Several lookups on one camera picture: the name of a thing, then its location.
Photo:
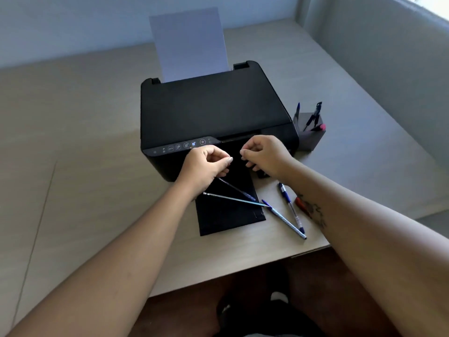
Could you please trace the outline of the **grey square pen holder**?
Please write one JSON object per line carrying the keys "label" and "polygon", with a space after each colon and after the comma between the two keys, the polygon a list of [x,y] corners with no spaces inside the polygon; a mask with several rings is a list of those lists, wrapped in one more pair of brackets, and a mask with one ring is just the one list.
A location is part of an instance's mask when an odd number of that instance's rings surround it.
{"label": "grey square pen holder", "polygon": [[[307,120],[310,118],[312,113],[299,113],[299,119],[297,121],[294,121],[293,124],[295,126],[297,135],[299,137],[299,146],[297,151],[298,152],[312,152],[317,144],[322,139],[323,135],[326,131],[321,132],[311,132],[310,129],[312,129],[313,124],[311,124],[306,131],[303,132],[303,129],[306,125]],[[320,116],[318,125],[323,124],[323,120]]]}

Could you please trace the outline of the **blue white striped pen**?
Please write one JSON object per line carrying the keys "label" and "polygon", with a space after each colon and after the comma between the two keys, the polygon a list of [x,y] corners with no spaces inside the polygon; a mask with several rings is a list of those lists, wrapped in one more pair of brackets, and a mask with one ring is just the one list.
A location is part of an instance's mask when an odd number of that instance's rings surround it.
{"label": "blue white striped pen", "polygon": [[265,200],[261,200],[261,203],[265,205],[265,207],[277,218],[279,218],[282,222],[284,222],[286,225],[288,225],[298,236],[300,236],[302,239],[306,240],[307,237],[305,233],[301,232],[298,227],[293,225],[291,222],[289,222],[283,215],[281,215],[277,210],[275,210],[272,206],[270,206]]}

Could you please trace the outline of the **clear pen with blue cap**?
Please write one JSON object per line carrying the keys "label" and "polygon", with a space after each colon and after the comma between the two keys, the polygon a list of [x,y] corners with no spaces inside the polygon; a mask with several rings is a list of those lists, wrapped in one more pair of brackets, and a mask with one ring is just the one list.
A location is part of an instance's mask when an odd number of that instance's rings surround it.
{"label": "clear pen with blue cap", "polygon": [[299,216],[298,216],[298,214],[297,214],[297,212],[296,212],[296,210],[295,210],[295,208],[294,208],[294,206],[293,206],[293,203],[292,203],[292,201],[291,201],[291,199],[290,199],[290,197],[289,197],[289,195],[288,195],[288,192],[287,192],[287,190],[286,190],[284,184],[281,183],[281,182],[279,182],[279,183],[278,183],[278,189],[279,189],[279,191],[281,192],[282,197],[284,198],[284,200],[285,200],[286,203],[288,204],[290,210],[292,211],[293,216],[294,216],[295,221],[296,221],[296,225],[297,225],[299,231],[300,231],[302,234],[305,235],[305,230],[304,230],[304,227],[303,227],[303,225],[302,225],[302,222],[301,222],[301,220],[300,220],[300,218],[299,218]]}

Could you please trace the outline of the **white paper sheet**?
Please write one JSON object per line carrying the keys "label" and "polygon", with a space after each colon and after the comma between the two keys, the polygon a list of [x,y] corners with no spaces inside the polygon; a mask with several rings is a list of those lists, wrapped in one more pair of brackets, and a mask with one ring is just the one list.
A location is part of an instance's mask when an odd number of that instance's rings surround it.
{"label": "white paper sheet", "polygon": [[150,16],[164,83],[229,71],[217,7]]}

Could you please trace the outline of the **black printer output tray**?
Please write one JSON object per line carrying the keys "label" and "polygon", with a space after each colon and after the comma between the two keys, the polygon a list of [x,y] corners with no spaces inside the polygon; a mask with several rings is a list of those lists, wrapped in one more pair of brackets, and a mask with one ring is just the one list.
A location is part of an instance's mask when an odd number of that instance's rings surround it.
{"label": "black printer output tray", "polygon": [[[242,139],[218,144],[220,149],[226,151],[233,157],[233,162],[228,168],[229,172],[223,179],[228,181],[231,185],[247,192],[259,201],[250,170],[245,166],[246,162],[241,160],[241,155],[239,153],[245,142],[246,139]],[[249,200],[241,193],[217,179],[210,184],[205,192]],[[195,205],[200,236],[266,220],[263,208],[257,205],[205,196],[203,194],[200,194],[196,198]]]}

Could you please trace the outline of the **person's black trouser leg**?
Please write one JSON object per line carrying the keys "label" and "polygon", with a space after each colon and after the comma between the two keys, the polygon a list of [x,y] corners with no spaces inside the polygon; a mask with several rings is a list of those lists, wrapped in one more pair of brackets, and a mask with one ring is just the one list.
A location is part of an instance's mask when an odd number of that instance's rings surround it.
{"label": "person's black trouser leg", "polygon": [[[212,337],[327,337],[318,325],[290,302],[290,280],[285,266],[274,262],[267,268],[268,299],[254,314],[245,312],[233,292],[224,295],[216,306],[219,330]],[[289,304],[270,301],[279,291]]]}

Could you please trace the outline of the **thin clear pen refill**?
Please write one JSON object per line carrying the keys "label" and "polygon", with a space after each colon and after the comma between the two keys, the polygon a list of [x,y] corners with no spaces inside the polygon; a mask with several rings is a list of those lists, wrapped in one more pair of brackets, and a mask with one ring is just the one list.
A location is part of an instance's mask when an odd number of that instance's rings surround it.
{"label": "thin clear pen refill", "polygon": [[260,207],[271,208],[271,206],[269,206],[268,204],[260,203],[260,202],[256,202],[256,201],[252,201],[252,200],[244,200],[244,199],[240,199],[240,198],[232,198],[232,197],[227,197],[227,196],[223,196],[223,195],[219,195],[219,194],[213,194],[213,193],[207,193],[207,192],[203,192],[202,194],[205,195],[205,196],[211,196],[211,197],[215,197],[215,198],[222,198],[222,199],[232,200],[232,201],[241,202],[241,203],[245,203],[245,204],[252,204],[252,205],[257,205],[257,206],[260,206]]}

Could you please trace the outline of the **black inkjet printer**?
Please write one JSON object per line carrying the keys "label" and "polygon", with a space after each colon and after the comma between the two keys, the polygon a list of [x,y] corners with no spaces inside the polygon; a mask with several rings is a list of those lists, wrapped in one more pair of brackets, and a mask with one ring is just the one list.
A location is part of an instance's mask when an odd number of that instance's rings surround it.
{"label": "black inkjet printer", "polygon": [[188,151],[217,145],[239,154],[253,135],[276,136],[294,154],[295,124],[261,66],[140,86],[140,148],[165,181],[176,180]]}

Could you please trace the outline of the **black drawing compass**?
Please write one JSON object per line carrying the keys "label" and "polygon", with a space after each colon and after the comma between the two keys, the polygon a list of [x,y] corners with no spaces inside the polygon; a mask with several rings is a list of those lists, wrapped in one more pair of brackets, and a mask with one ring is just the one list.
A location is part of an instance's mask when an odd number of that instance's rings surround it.
{"label": "black drawing compass", "polygon": [[306,129],[311,124],[313,124],[312,129],[310,129],[311,131],[314,130],[317,127],[319,119],[320,119],[321,108],[322,108],[322,102],[318,102],[317,105],[316,105],[315,111],[312,113],[310,118],[307,120],[306,125],[305,125],[305,127],[303,129],[303,132],[306,131]]}

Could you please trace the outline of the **person's left hand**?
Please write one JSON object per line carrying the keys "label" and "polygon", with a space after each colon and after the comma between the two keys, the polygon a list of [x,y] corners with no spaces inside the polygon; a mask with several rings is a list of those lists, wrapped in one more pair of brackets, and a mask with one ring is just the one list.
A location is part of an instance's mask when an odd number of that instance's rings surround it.
{"label": "person's left hand", "polygon": [[190,201],[204,192],[216,176],[223,177],[228,173],[228,168],[214,169],[210,167],[212,156],[230,157],[227,152],[214,145],[193,148],[188,152],[173,186],[177,196]]}

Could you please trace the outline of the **dark blue pen barrel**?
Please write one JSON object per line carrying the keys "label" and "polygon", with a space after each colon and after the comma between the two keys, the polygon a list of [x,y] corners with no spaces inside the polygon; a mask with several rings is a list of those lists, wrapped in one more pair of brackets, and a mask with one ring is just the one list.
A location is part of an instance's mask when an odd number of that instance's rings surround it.
{"label": "dark blue pen barrel", "polygon": [[247,199],[251,200],[252,202],[259,202],[256,198],[254,198],[253,196],[251,196],[250,194],[248,194],[247,192],[244,192],[243,190],[231,185],[228,181],[225,181],[223,178],[221,177],[215,177],[217,180],[223,182],[224,184],[228,185],[229,187],[231,187],[232,189],[236,190],[237,192],[241,193],[244,197],[246,197]]}

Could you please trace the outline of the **person's left forearm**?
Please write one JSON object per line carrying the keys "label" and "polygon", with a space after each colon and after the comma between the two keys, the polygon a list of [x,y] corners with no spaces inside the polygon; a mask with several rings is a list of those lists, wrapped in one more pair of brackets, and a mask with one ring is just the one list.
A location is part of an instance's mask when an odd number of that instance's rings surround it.
{"label": "person's left forearm", "polygon": [[179,177],[7,337],[126,337],[148,299],[186,208],[213,178]]}

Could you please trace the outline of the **person's right forearm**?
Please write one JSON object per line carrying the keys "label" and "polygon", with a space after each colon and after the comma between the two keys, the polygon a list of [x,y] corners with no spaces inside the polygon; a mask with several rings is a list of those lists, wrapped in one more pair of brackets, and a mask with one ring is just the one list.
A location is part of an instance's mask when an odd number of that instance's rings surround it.
{"label": "person's right forearm", "polygon": [[449,337],[449,239],[300,162],[277,178],[403,336]]}

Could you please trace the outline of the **person's right hand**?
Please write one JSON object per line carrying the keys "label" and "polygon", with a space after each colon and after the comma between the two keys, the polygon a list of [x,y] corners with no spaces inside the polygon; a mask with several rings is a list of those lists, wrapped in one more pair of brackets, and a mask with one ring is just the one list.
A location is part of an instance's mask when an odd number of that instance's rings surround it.
{"label": "person's right hand", "polygon": [[299,162],[275,136],[253,136],[241,149],[261,151],[259,161],[246,161],[246,166],[254,171],[262,170],[270,177],[286,184],[301,175]]}

